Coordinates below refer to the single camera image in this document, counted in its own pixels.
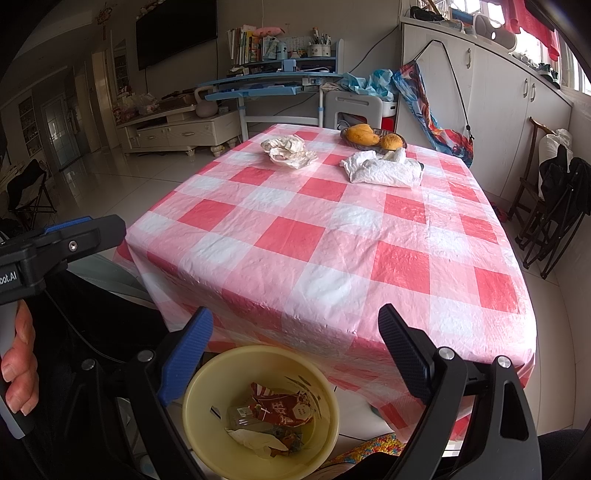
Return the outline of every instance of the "red and white checkered tablecloth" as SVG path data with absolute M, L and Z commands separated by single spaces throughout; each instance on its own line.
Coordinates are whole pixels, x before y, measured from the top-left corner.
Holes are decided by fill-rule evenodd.
M 319 159 L 301 170 L 273 164 L 260 143 L 288 134 Z M 421 187 L 406 189 L 350 183 L 339 162 L 354 152 L 334 130 L 271 127 L 154 205 L 117 260 L 137 269 L 171 330 L 206 306 L 210 350 L 294 349 L 378 407 L 405 441 L 424 407 L 378 333 L 382 305 L 464 359 L 507 355 L 524 384 L 535 317 L 505 232 L 458 158 L 409 146 L 425 170 Z

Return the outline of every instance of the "yellow trash bin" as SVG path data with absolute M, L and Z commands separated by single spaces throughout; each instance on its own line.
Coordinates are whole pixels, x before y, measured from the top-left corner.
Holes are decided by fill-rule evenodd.
M 293 380 L 306 385 L 320 407 L 303 427 L 301 451 L 264 459 L 228 435 L 228 408 L 244 403 L 252 394 L 252 382 L 293 391 Z M 339 435 L 339 406 L 327 379 L 308 360 L 281 348 L 245 346 L 216 356 L 195 374 L 183 401 L 183 424 L 195 454 L 228 480 L 300 480 L 333 450 Z

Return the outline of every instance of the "screw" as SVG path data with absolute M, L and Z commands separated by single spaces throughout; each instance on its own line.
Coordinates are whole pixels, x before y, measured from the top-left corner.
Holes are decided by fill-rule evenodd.
M 444 360 L 452 360 L 456 354 L 451 348 L 444 346 L 439 349 L 439 356 Z
M 500 356 L 496 361 L 499 362 L 499 365 L 503 368 L 509 368 L 511 366 L 511 360 L 505 356 Z
M 95 367 L 95 363 L 93 358 L 87 358 L 82 362 L 82 370 L 92 370 Z
M 154 358 L 154 352 L 152 350 L 142 350 L 138 353 L 138 360 L 140 362 L 149 362 Z

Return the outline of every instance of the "finger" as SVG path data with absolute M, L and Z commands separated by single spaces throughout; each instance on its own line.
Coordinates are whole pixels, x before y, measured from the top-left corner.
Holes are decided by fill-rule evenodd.
M 35 374 L 35 387 L 33 388 L 33 393 L 31 394 L 31 398 L 25 402 L 25 404 L 21 408 L 22 414 L 26 417 L 31 413 L 31 410 L 37 406 L 39 402 L 39 375 Z
M 33 370 L 16 377 L 6 391 L 6 404 L 12 413 L 18 412 L 29 401 L 35 388 L 37 374 Z
M 14 328 L 19 337 L 26 345 L 32 345 L 35 341 L 35 329 L 33 328 L 33 317 L 29 307 L 24 300 L 18 301 L 17 316 L 14 322 Z
M 2 358 L 2 376 L 7 382 L 13 381 L 19 375 L 31 368 L 33 345 L 27 345 L 19 337 L 14 339 L 12 348 Z

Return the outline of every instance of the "wicker basket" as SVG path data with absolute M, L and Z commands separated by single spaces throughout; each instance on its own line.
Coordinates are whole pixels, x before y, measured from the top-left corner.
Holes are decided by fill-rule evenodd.
M 374 133 L 379 136 L 380 138 L 385 137 L 386 135 L 391 134 L 392 132 L 389 130 L 382 130 L 381 128 L 373 128 L 372 129 L 374 131 Z M 404 148 L 408 148 L 408 144 L 406 143 L 406 140 L 403 139 L 403 137 L 401 135 L 398 135 L 400 138 L 402 138 L 402 146 Z M 351 140 L 347 139 L 347 129 L 345 128 L 344 130 L 340 131 L 340 137 L 343 139 L 343 141 L 350 147 L 352 148 L 356 148 L 357 150 L 363 150 L 363 151 L 368 151 L 368 150 L 374 150 L 376 153 L 379 153 L 381 155 L 385 155 L 387 152 L 390 152 L 392 150 L 386 150 L 382 147 L 380 147 L 379 144 L 374 145 L 373 147 L 367 147 L 366 145 L 359 145 L 357 143 L 352 142 Z

